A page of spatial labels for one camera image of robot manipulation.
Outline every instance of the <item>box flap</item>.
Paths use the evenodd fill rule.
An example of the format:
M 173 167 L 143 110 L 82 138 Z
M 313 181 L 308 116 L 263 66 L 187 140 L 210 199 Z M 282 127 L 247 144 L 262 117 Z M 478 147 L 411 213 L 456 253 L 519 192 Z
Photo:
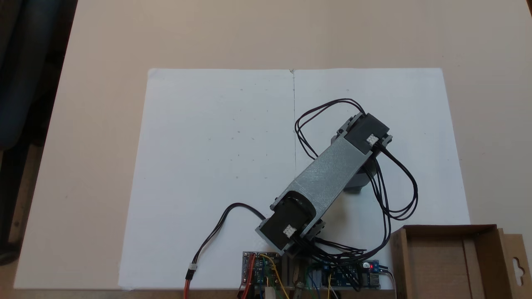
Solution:
M 405 225 L 406 236 L 463 236 L 497 229 L 497 225 Z

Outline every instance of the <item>cardboard box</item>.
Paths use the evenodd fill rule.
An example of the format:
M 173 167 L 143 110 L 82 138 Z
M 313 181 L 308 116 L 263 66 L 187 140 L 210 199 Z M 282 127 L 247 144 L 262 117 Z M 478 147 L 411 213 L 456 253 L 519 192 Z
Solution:
M 531 298 L 521 235 L 497 225 L 408 225 L 390 241 L 397 298 Z M 524 271 L 518 285 L 513 259 Z

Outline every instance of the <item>green wire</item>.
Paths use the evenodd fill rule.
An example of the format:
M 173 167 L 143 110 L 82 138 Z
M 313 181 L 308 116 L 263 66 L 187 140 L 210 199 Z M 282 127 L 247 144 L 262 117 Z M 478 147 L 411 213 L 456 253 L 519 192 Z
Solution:
M 310 292 L 310 295 L 312 296 L 313 299 L 316 299 L 316 296 L 314 295 L 314 291 L 312 290 L 312 285 L 309 285 L 308 282 L 309 282 L 309 268 L 311 267 L 311 265 L 309 265 L 308 267 L 306 267 L 306 270 L 305 270 L 305 286 L 307 287 L 307 289 L 309 290 Z
M 268 270 L 268 268 L 266 268 L 266 259 L 264 257 L 262 258 L 262 263 L 263 263 L 263 267 L 266 269 L 266 276 L 270 277 L 270 271 Z M 275 286 L 273 290 L 275 291 L 277 296 L 279 296 L 279 298 L 283 299 L 281 294 L 279 294 L 279 292 L 277 291 L 277 286 Z

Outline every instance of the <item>black chair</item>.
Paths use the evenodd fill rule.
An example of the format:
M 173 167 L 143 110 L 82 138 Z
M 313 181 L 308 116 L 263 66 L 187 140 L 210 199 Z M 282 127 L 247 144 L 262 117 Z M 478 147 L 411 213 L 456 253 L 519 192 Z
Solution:
M 9 232 L 28 148 L 44 143 L 42 121 L 53 106 L 54 88 L 36 91 L 60 5 L 61 0 L 0 0 L 0 264 L 16 259 L 20 250 L 20 244 L 8 243 Z

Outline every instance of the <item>blue circuit board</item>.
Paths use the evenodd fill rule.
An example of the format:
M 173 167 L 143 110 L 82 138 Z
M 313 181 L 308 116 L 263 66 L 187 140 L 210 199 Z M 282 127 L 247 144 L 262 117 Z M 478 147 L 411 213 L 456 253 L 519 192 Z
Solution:
M 360 283 L 362 288 L 380 289 L 379 261 L 367 260 L 358 264 L 347 266 L 349 271 Z M 324 265 L 321 269 L 321 285 L 331 287 L 352 287 L 350 280 L 338 267 Z

